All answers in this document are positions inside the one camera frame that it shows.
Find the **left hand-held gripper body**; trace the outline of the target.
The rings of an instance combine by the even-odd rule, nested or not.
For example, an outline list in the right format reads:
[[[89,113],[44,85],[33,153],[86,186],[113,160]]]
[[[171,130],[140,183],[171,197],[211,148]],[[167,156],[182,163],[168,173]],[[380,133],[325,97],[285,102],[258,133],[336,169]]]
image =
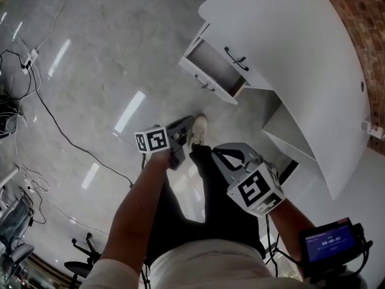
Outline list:
[[[185,160],[183,146],[194,123],[192,116],[175,120],[167,126],[155,125],[152,128],[134,133],[138,151],[141,154],[170,150],[170,169],[177,170]]]

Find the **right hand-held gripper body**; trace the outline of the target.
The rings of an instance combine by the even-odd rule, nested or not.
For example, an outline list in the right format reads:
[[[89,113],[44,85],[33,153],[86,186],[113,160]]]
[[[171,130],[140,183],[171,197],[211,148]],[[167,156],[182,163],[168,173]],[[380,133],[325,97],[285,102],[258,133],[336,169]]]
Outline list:
[[[212,158],[229,185],[228,197],[247,213],[263,217],[285,200],[276,168],[248,144],[218,145]]]

